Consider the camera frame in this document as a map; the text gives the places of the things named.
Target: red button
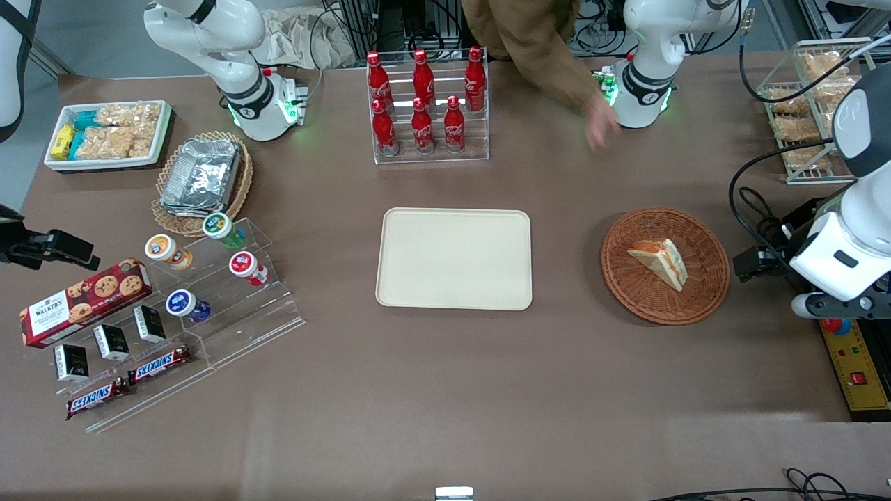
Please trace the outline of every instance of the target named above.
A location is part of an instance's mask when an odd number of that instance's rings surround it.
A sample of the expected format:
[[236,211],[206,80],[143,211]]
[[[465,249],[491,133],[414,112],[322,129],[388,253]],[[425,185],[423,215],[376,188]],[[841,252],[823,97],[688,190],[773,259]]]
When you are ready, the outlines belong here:
[[843,324],[841,318],[823,318],[820,320],[820,325],[831,333],[837,333],[841,330]]

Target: table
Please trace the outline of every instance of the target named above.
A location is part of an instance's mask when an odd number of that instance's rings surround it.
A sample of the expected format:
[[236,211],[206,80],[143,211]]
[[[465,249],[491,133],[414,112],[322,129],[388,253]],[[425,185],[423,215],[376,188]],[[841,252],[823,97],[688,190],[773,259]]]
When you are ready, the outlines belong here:
[[[753,81],[777,54],[749,58]],[[593,61],[596,67],[603,61]],[[601,241],[645,205],[689,211],[730,256],[752,244],[726,186],[773,148],[764,109],[732,57],[690,58],[658,122],[590,152],[582,119],[493,63],[492,159],[374,166],[362,70],[331,71],[307,124],[268,144],[242,214],[307,324],[100,435],[63,423],[50,369],[21,357],[23,306],[80,280],[77,267],[0,268],[0,468],[12,499],[648,499],[782,485],[781,468],[887,493],[883,424],[846,423],[815,326],[780,278],[732,283],[700,324],[662,327],[606,289]],[[165,99],[173,144],[219,129],[208,78],[62,76],[63,103]],[[777,212],[831,187],[787,187],[773,159],[747,175]],[[140,256],[158,229],[157,171],[57,175],[41,168],[29,227],[96,243],[105,263]],[[374,298],[381,219],[397,206],[522,209],[534,295],[522,312],[384,308]]]

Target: person's hand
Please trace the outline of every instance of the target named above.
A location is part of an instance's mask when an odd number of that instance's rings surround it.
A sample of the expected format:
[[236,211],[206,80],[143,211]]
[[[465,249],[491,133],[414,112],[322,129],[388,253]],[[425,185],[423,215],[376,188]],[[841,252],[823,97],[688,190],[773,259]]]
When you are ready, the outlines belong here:
[[616,121],[616,111],[597,95],[588,104],[585,114],[587,123],[584,132],[588,136],[588,144],[592,150],[605,148],[621,130]]

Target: person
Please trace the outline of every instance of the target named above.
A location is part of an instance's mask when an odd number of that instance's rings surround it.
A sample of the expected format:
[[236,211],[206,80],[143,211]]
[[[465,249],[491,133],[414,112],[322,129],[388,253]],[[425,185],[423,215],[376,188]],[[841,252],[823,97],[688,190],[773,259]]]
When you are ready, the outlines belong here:
[[462,0],[464,17],[489,56],[513,60],[519,74],[553,99],[585,115],[592,149],[619,131],[591,71],[569,51],[581,0]]

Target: red cap bottle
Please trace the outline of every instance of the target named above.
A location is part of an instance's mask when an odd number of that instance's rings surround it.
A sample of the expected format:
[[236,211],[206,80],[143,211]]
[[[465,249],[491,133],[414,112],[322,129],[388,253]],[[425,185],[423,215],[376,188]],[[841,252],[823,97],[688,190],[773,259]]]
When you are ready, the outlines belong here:
[[378,151],[387,157],[399,153],[399,142],[396,140],[396,130],[393,128],[393,119],[384,110],[384,103],[380,99],[372,101],[372,127],[374,136],[378,138]]
[[458,96],[448,96],[448,111],[445,112],[445,148],[450,153],[464,151],[464,115],[458,109]]
[[380,56],[371,51],[368,53],[368,87],[372,90],[372,99],[380,99],[387,112],[393,111],[393,93],[389,88],[387,72],[380,66]]
[[436,92],[433,89],[433,71],[427,64],[427,52],[424,49],[414,51],[414,95],[421,98],[427,113],[436,112]]
[[470,48],[470,62],[464,72],[464,105],[468,111],[483,111],[486,106],[486,70],[483,68],[483,49]]
[[414,98],[414,114],[412,115],[412,129],[414,129],[414,147],[421,155],[433,153],[433,120],[427,113],[427,107],[420,97]]

